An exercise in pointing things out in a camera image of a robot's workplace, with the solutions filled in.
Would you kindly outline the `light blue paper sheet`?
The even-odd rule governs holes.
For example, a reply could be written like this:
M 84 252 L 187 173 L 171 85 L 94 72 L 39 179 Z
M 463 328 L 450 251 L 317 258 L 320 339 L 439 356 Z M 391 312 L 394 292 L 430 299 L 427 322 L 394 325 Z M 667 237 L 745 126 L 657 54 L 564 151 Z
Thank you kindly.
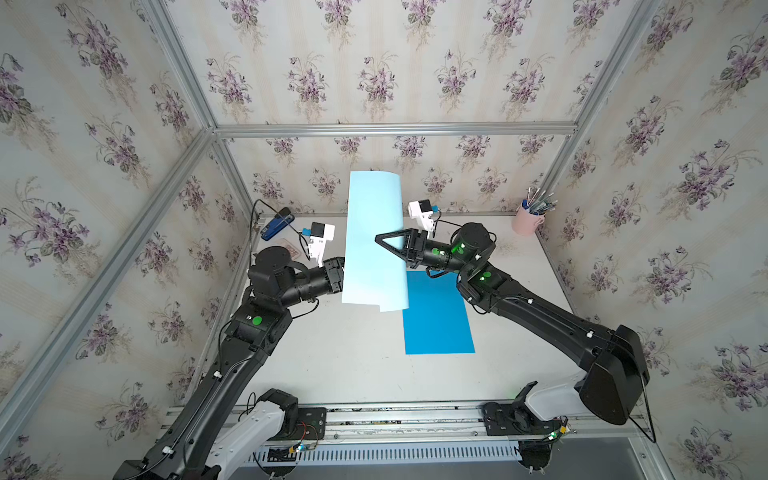
M 377 306 L 382 312 L 408 308 L 405 262 L 375 241 L 403 229 L 402 207 L 399 175 L 350 173 L 343 303 Z

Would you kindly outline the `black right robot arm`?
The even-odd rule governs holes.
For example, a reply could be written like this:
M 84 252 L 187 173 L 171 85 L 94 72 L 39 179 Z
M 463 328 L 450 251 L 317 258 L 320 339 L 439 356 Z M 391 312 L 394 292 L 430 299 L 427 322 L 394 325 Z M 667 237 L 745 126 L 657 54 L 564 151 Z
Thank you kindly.
M 482 224 L 462 225 L 448 243 L 417 229 L 381 233 L 375 242 L 409 267 L 455 273 L 468 304 L 517 323 L 568 356 L 586 372 L 575 385 L 581 403 L 601 420 L 625 424 L 646 396 L 650 374 L 638 333 L 588 321 L 534 294 L 490 262 L 495 238 Z

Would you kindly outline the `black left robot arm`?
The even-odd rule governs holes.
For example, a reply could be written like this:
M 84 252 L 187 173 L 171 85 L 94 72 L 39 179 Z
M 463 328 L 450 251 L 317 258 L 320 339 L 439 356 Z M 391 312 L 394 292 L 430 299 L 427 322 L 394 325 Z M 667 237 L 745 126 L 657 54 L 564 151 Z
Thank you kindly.
M 293 432 L 298 400 L 275 388 L 258 397 L 252 412 L 232 428 L 225 424 L 292 324 L 291 307 L 341 292 L 344 266 L 344 258 L 334 257 L 309 268 L 282 246 L 257 253 L 210 369 L 166 433 L 142 459 L 125 461 L 116 478 L 228 479 L 266 441 Z

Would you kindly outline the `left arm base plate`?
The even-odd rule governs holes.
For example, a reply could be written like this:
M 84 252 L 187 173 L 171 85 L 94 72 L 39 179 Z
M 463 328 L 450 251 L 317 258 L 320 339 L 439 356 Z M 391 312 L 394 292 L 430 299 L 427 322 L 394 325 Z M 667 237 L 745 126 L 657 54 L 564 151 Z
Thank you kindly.
M 324 407 L 299 407 L 289 412 L 279 433 L 270 441 L 316 441 L 325 436 L 328 410 Z

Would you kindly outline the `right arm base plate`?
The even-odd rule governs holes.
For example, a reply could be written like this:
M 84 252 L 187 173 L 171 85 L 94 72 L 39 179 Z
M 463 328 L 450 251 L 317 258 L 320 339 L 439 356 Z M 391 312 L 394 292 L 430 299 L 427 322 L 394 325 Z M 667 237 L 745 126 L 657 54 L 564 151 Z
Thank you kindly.
M 561 419 L 541 420 L 522 404 L 488 402 L 481 407 L 482 420 L 488 436 L 558 435 L 564 429 Z

